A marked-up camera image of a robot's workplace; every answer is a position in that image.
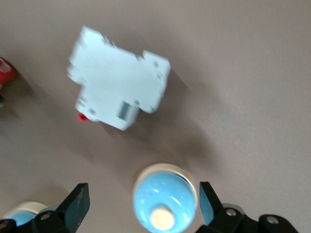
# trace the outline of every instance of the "cream-colored cap top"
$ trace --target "cream-colored cap top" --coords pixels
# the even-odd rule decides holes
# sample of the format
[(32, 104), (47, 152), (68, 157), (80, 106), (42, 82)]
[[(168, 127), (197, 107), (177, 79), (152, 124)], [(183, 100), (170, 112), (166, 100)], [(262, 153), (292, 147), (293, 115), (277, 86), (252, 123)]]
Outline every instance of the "cream-colored cap top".
[(175, 217), (173, 213), (164, 207), (153, 210), (150, 220), (152, 225), (161, 231), (169, 230), (175, 224)]

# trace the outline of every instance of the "blue cap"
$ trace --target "blue cap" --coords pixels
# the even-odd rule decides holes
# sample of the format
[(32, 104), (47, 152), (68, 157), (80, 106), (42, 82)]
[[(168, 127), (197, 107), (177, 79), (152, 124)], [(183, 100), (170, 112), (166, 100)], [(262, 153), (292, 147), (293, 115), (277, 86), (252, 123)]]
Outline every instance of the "blue cap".
[(193, 221), (196, 198), (189, 183), (171, 172), (147, 176), (133, 196), (139, 222), (153, 233), (179, 233)]

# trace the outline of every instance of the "white circuit breaker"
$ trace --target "white circuit breaker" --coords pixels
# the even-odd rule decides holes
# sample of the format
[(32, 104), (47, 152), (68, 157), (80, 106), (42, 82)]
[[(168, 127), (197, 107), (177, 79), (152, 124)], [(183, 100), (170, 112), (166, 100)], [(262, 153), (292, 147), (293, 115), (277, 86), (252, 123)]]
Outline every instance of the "white circuit breaker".
[(171, 71), (168, 59), (148, 51), (133, 54), (88, 27), (69, 60), (68, 76), (82, 85), (76, 109), (120, 130), (136, 121), (140, 109), (153, 113), (158, 108)]

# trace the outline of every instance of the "gray surface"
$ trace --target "gray surface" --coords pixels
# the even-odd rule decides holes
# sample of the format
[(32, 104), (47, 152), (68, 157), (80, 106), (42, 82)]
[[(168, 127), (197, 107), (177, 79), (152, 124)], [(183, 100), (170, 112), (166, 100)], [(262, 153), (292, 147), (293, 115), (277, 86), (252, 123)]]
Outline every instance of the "gray surface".
[[(126, 132), (75, 118), (80, 87), (66, 67), (82, 25), (171, 62), (160, 109)], [(0, 214), (89, 182), (79, 232), (146, 232), (132, 185), (146, 165), (172, 162), (250, 217), (309, 232), (310, 25), (307, 0), (2, 0), (0, 54), (31, 90), (12, 85), (0, 110)], [(201, 223), (198, 212), (187, 232)]]

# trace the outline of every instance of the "red object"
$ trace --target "red object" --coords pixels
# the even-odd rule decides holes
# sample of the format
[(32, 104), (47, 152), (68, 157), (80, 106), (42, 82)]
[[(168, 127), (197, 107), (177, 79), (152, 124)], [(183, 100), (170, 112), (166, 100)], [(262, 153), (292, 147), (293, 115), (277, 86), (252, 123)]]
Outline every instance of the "red object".
[(16, 76), (14, 67), (6, 60), (0, 57), (0, 85), (13, 80)]
[(81, 122), (86, 122), (89, 121), (89, 119), (86, 117), (86, 115), (82, 114), (82, 113), (78, 113), (77, 118), (79, 121)]

